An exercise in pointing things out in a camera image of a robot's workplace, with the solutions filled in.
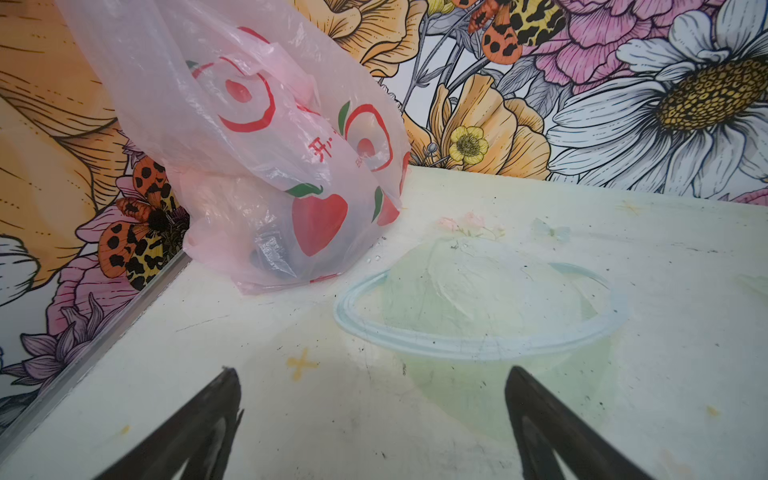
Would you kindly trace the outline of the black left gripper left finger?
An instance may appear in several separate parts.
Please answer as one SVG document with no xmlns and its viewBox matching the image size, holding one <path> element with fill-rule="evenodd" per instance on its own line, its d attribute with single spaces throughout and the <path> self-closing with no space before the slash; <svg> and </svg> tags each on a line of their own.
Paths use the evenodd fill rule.
<svg viewBox="0 0 768 480">
<path fill-rule="evenodd" d="M 242 419 L 238 374 L 225 368 L 99 479 L 221 479 Z"/>
</svg>

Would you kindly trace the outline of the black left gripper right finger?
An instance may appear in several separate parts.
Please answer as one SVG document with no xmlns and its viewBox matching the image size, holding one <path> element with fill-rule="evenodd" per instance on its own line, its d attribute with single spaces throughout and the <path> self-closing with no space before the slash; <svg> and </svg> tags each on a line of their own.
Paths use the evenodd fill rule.
<svg viewBox="0 0 768 480">
<path fill-rule="evenodd" d="M 505 403 L 525 479 L 562 479 L 559 460 L 578 479 L 651 479 L 520 366 Z"/>
</svg>

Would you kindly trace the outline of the pink printed plastic bag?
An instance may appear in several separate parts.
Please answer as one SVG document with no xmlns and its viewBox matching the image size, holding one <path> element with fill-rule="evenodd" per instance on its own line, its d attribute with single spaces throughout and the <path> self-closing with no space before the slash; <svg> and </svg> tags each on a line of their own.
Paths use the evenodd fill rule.
<svg viewBox="0 0 768 480">
<path fill-rule="evenodd" d="M 129 139 L 190 214 L 183 247 L 249 292 L 335 277 L 393 223 L 395 102 L 286 1 L 62 1 Z"/>
</svg>

